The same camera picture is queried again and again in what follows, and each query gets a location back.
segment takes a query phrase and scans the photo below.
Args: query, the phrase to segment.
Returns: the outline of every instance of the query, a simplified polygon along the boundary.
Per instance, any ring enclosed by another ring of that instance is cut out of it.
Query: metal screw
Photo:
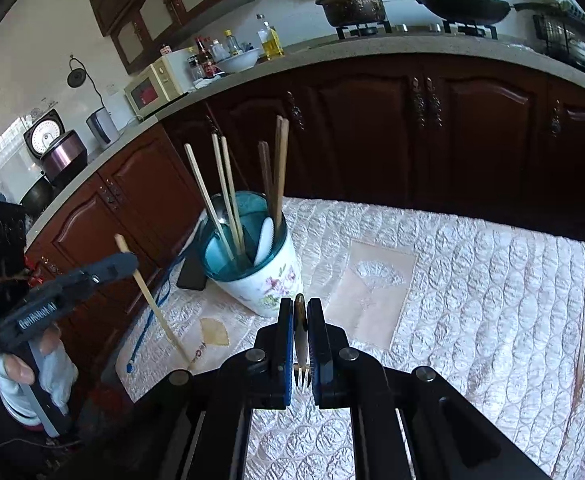
[[[266,352],[261,350],[260,348],[251,348],[246,352],[246,359],[252,361],[253,363],[258,363],[259,361],[263,361],[266,357]]]
[[[188,372],[184,370],[175,370],[168,377],[168,381],[170,381],[170,384],[173,386],[183,386],[188,382],[188,379]]]
[[[359,357],[359,351],[351,346],[345,346],[339,350],[339,357],[344,361],[354,361]]]
[[[437,377],[437,372],[435,372],[429,366],[419,366],[416,369],[416,376],[420,378],[424,383],[429,383],[430,381],[434,381],[434,378]]]

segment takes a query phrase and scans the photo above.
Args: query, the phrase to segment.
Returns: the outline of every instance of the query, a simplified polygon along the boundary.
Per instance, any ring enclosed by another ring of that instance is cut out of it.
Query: chopstick
[[[277,139],[279,140],[279,153],[274,163],[277,165],[274,181],[276,183],[276,202],[274,209],[274,228],[278,229],[282,224],[282,207],[284,206],[284,189],[286,185],[286,162],[288,158],[288,132],[290,121],[277,117]]]
[[[246,252],[246,243],[244,240],[244,228],[241,225],[239,218],[239,207],[237,206],[237,194],[235,193],[235,179],[232,176],[232,167],[230,166],[230,151],[228,150],[228,143],[226,137],[221,137],[221,153],[223,153],[223,160],[226,164],[226,177],[228,178],[228,188],[230,190],[230,202],[232,202],[232,212],[235,216],[235,224],[237,226],[237,235],[239,235],[239,246],[241,253]]]
[[[259,162],[261,162],[261,176],[264,180],[264,194],[268,203],[268,213],[274,219],[274,204],[272,203],[272,168],[270,164],[270,147],[265,140],[259,141]]]
[[[226,176],[223,172],[223,163],[221,162],[221,150],[219,147],[219,136],[212,134],[212,149],[214,150],[214,158],[217,162],[217,172],[219,173],[219,181],[221,183],[221,194],[223,196],[223,203],[226,206],[228,213],[228,225],[230,233],[232,234],[232,241],[235,244],[237,254],[241,252],[241,245],[239,243],[239,235],[237,234],[237,225],[235,224],[235,215],[230,206],[230,197],[228,196],[228,186],[226,185]]]
[[[221,224],[219,223],[219,219],[214,212],[214,208],[212,206],[212,201],[210,200],[210,195],[208,194],[208,190],[206,189],[206,185],[204,183],[204,178],[202,177],[202,172],[199,171],[199,166],[197,165],[197,159],[194,158],[194,153],[192,152],[192,146],[187,142],[184,144],[184,148],[186,149],[186,154],[188,155],[188,160],[190,161],[190,165],[192,166],[192,171],[194,172],[194,179],[197,182],[197,186],[199,186],[199,191],[202,194],[202,199],[204,199],[204,203],[206,206],[206,212],[208,213],[208,218],[212,220],[215,229],[217,230],[219,237],[221,239],[221,244],[223,245],[224,249],[228,253],[228,256],[231,260],[235,259],[234,254],[232,254],[232,249],[230,249],[230,245],[228,240],[226,239],[226,235],[223,234],[223,230],[221,229]]]
[[[128,249],[128,244],[126,243],[126,240],[123,236],[121,236],[120,234],[114,235],[114,241],[117,243],[117,247],[122,253],[130,252],[130,249]],[[181,345],[181,341],[179,341],[175,333],[170,328],[170,325],[166,321],[163,312],[161,312],[161,310],[157,306],[155,298],[152,297],[152,294],[150,293],[150,290],[148,289],[146,282],[143,281],[143,277],[141,276],[141,273],[139,272],[138,269],[134,271],[133,276],[135,281],[137,282],[137,285],[139,285],[139,288],[141,289],[141,294],[143,294],[143,297],[146,298],[146,301],[148,302],[150,308],[154,312],[155,317],[157,318],[159,324],[161,325],[161,328],[164,329],[164,332],[166,333],[168,340],[177,349],[182,359],[186,362],[187,365],[186,368],[188,368],[192,360],[186,354],[186,350]]]

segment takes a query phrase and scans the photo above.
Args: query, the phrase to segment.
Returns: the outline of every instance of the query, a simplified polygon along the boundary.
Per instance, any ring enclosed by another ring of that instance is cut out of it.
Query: finger
[[[61,342],[60,336],[61,330],[59,327],[54,324],[50,325],[42,335],[42,341],[39,343],[39,352],[41,352],[44,357],[53,353]]]
[[[4,357],[4,368],[6,375],[13,381],[20,384],[33,384],[34,372],[25,362],[15,355]]]

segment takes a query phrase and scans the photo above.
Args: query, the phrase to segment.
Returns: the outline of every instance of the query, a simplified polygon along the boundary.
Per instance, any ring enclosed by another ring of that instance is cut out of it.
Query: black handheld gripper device
[[[28,271],[24,221],[22,206],[0,202],[0,278],[23,276]],[[49,436],[69,432],[72,420],[39,384],[44,362],[39,350],[42,333],[87,300],[97,287],[131,276],[137,266],[134,254],[115,253],[35,288],[23,279],[0,281],[0,353],[14,354],[32,368],[34,383],[22,384],[21,389]]]

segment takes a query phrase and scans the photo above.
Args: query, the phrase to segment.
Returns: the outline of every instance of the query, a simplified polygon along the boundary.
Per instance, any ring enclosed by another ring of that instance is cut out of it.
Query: quilted tablecloth
[[[552,478],[585,478],[585,243],[355,203],[286,199],[284,213],[306,299],[321,298],[352,346],[387,367],[430,365]],[[273,322],[214,283],[179,290],[178,272],[162,308],[194,373],[250,348]],[[346,291],[359,310],[339,307]],[[202,344],[202,319],[223,324],[226,346]],[[117,362],[133,400],[184,366],[154,322],[126,371],[145,321]],[[385,334],[370,329],[383,323]],[[354,478],[349,427],[348,410],[321,412],[309,390],[295,389],[288,410],[255,410],[246,478]]]

